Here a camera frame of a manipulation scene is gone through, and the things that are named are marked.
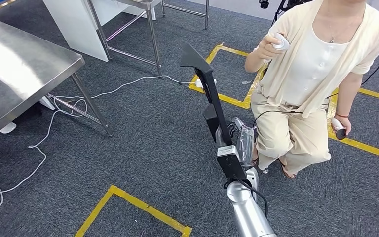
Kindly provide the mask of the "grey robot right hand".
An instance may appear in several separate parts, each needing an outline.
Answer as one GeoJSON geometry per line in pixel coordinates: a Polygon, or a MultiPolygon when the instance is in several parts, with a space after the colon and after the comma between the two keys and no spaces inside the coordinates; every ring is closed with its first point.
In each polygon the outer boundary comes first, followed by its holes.
{"type": "MultiPolygon", "coordinates": [[[[230,136],[230,145],[235,145],[238,152],[238,159],[243,168],[252,166],[253,147],[254,147],[254,130],[244,124],[238,117],[228,117],[225,119],[226,129],[230,136]]],[[[228,146],[224,138],[217,118],[210,120],[208,125],[212,137],[218,147],[228,146]]]]}

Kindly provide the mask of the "person's right hand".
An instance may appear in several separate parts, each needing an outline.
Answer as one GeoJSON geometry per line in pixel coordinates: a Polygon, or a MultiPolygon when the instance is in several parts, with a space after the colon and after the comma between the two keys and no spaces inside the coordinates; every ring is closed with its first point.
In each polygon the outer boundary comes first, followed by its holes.
{"type": "Polygon", "coordinates": [[[259,43],[256,53],[260,59],[273,59],[280,54],[283,54],[283,50],[275,49],[273,47],[274,44],[279,45],[280,43],[280,39],[272,35],[266,35],[259,43]]]}

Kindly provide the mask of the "person's left hand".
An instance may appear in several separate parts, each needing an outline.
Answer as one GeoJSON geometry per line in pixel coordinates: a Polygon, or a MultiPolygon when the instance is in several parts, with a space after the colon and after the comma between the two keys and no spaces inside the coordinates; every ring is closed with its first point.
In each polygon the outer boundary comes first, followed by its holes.
{"type": "MultiPolygon", "coordinates": [[[[352,125],[351,125],[351,122],[349,121],[349,118],[335,115],[332,120],[334,119],[336,119],[337,121],[339,121],[340,124],[342,124],[342,126],[346,129],[345,134],[346,136],[348,136],[352,129],[352,125]]],[[[333,130],[333,133],[336,133],[338,126],[335,126],[335,124],[331,123],[331,127],[333,130]]]]}

